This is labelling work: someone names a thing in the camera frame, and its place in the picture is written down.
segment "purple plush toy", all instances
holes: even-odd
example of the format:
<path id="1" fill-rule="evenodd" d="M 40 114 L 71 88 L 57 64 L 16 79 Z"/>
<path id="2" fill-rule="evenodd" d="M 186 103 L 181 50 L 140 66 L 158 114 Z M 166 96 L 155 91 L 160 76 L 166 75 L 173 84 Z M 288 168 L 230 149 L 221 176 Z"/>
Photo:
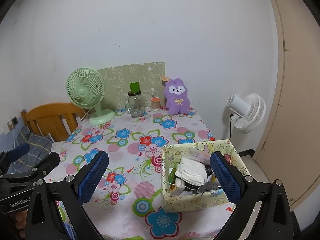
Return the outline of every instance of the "purple plush toy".
<path id="1" fill-rule="evenodd" d="M 188 114 L 190 101 L 187 98 L 188 90 L 180 78 L 175 80 L 170 79 L 165 84 L 164 96 L 167 99 L 167 104 L 170 115 Z"/>

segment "blue wall section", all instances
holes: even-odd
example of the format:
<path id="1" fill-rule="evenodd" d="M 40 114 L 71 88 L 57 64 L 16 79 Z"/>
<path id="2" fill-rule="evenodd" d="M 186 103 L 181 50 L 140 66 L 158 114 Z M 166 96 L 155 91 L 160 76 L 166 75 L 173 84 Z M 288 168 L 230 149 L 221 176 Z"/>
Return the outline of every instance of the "blue wall section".
<path id="1" fill-rule="evenodd" d="M 7 135 L 4 133 L 0 134 L 0 152 L 7 152 L 12 149 L 14 140 L 23 126 L 24 123 L 22 117 L 20 116 L 18 118 L 18 124 L 15 128 L 13 128 L 13 130 L 11 130 Z"/>

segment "floral tablecloth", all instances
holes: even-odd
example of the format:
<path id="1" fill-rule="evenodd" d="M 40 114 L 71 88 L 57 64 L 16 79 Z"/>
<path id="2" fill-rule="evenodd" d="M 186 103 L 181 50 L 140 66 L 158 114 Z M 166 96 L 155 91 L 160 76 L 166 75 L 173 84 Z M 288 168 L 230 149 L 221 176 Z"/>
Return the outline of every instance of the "floral tablecloth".
<path id="1" fill-rule="evenodd" d="M 111 122 L 100 126 L 84 120 L 60 152 L 60 164 L 47 182 L 63 180 L 88 164 L 99 150 L 109 155 L 109 167 L 91 200 L 83 205 L 105 238 L 194 239 L 215 236 L 234 205 L 165 213 L 161 206 L 161 147 L 165 144 L 214 140 L 193 108 L 170 116 L 167 110 L 147 109 L 141 118 L 116 110 Z M 69 223 L 63 203 L 62 219 Z"/>

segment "yellow bow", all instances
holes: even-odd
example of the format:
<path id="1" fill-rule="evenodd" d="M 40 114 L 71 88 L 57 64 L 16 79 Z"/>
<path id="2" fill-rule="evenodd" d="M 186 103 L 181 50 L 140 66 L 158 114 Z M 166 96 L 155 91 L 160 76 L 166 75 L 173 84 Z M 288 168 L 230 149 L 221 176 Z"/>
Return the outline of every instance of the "yellow bow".
<path id="1" fill-rule="evenodd" d="M 178 105 L 181 105 L 182 106 L 182 102 L 183 102 L 183 99 L 176 99 L 175 102 L 177 102 L 177 106 Z"/>

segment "green cap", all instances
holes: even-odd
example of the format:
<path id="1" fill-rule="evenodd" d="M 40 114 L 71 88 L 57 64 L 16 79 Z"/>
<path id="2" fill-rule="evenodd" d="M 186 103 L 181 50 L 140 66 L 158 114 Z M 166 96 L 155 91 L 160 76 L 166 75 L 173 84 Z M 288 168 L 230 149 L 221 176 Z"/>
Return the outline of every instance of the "green cap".
<path id="1" fill-rule="evenodd" d="M 131 91 L 131 93 L 140 92 L 140 84 L 139 84 L 139 82 L 131 83 L 130 84 L 130 91 Z"/>

